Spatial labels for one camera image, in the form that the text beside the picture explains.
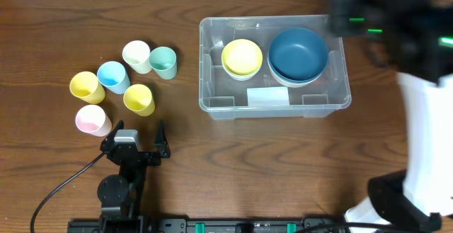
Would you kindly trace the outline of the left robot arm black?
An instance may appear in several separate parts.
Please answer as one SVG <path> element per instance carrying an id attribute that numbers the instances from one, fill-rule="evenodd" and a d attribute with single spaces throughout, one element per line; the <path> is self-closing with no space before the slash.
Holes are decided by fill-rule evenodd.
<path id="1" fill-rule="evenodd" d="M 147 169 L 160 166 L 162 159 L 171 156 L 161 121 L 154 140 L 155 152 L 143 152 L 136 130 L 126 130 L 124 122 L 118 124 L 101 142 L 100 150 L 120 167 L 118 174 L 104 178 L 97 190 L 101 202 L 101 229 L 130 229 L 137 224 L 137 231 L 144 229 L 144 216 L 140 214 L 141 197 Z"/>

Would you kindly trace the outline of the beige large bowl top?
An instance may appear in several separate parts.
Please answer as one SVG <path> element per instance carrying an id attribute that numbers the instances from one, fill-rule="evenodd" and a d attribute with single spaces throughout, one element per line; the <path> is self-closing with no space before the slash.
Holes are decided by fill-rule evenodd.
<path id="1" fill-rule="evenodd" d="M 308 85 L 308 84 L 310 84 L 310 83 L 315 81 L 315 79 L 313 79 L 311 81 L 303 81 L 302 83 L 291 82 L 291 81 L 288 81 L 286 79 L 283 79 L 280 75 L 277 74 L 277 72 L 271 66 L 269 66 L 269 68 L 270 68 L 270 73 L 274 77 L 274 79 L 279 84 L 282 84 L 283 86 L 286 86 L 286 87 L 289 87 L 289 88 L 303 87 L 303 86 L 306 86 L 306 85 Z"/>

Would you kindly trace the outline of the dark blue bowl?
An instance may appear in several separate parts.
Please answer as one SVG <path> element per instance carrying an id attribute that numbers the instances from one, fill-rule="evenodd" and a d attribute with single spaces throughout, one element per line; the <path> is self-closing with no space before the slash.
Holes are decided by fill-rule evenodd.
<path id="1" fill-rule="evenodd" d="M 307 81 L 327 67 L 325 40 L 307 28 L 290 28 L 278 33 L 268 48 L 268 61 L 283 77 Z"/>
<path id="2" fill-rule="evenodd" d="M 275 68 L 271 65 L 270 62 L 268 62 L 268 67 L 269 67 L 271 75 L 276 79 L 277 82 L 279 82 L 283 86 L 287 86 L 287 87 L 290 87 L 290 88 L 299 88 L 299 87 L 306 86 L 306 85 L 316 81 L 323 74 L 323 72 L 321 72 L 320 74 L 318 74 L 314 78 L 311 78 L 311 79 L 309 79 L 307 81 L 292 81 L 292 80 L 289 80 L 286 77 L 283 77 L 281 74 L 279 74 L 275 70 Z"/>

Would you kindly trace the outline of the yellow small bowl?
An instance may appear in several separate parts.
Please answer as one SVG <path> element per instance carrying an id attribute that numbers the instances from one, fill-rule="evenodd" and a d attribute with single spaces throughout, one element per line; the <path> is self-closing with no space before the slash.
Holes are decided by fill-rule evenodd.
<path id="1" fill-rule="evenodd" d="M 259 64 L 262 66 L 263 53 L 259 46 L 251 40 L 238 39 L 228 43 L 222 50 L 222 64 L 234 65 Z"/>

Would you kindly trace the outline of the light grey small bowl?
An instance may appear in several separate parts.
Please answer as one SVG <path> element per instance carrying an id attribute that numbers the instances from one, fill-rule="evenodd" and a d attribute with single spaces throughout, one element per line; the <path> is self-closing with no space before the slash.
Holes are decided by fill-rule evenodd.
<path id="1" fill-rule="evenodd" d="M 242 64 L 241 66 L 234 65 L 233 69 L 228 64 L 223 64 L 222 66 L 224 68 L 224 71 L 231 78 L 237 81 L 245 81 L 251 79 L 259 72 L 261 68 L 259 64 Z"/>

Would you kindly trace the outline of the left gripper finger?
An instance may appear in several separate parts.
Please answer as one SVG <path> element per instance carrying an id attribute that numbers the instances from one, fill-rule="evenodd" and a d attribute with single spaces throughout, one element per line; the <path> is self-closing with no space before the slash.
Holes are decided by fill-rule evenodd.
<path id="1" fill-rule="evenodd" d="M 164 122 L 160 120 L 159 126 L 156 132 L 156 138 L 154 140 L 154 145 L 158 149 L 159 152 L 170 152 L 170 147 L 168 141 L 166 139 L 165 131 L 164 131 Z"/>
<path id="2" fill-rule="evenodd" d="M 108 133 L 108 135 L 103 139 L 102 144 L 111 144 L 114 142 L 114 137 L 118 130 L 124 128 L 124 121 L 119 120 L 117 125 Z"/>

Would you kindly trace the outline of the white small bowl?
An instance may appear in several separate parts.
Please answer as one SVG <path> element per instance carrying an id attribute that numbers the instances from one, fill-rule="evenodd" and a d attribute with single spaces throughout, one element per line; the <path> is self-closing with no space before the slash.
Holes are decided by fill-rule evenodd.
<path id="1" fill-rule="evenodd" d="M 252 74 L 247 74 L 247 75 L 238 75 L 238 74 L 233 74 L 231 72 L 227 72 L 227 74 L 232 78 L 232 79 L 235 79 L 237 81 L 247 81 L 249 79 L 251 79 L 256 73 L 252 73 Z"/>

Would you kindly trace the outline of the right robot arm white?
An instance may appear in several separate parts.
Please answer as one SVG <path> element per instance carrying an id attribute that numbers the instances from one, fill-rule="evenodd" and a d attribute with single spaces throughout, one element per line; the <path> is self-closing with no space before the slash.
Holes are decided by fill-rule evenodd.
<path id="1" fill-rule="evenodd" d="M 406 109 L 408 166 L 372 178 L 341 232 L 435 232 L 452 214 L 452 9 L 431 0 L 330 0 L 338 37 L 380 43 Z"/>

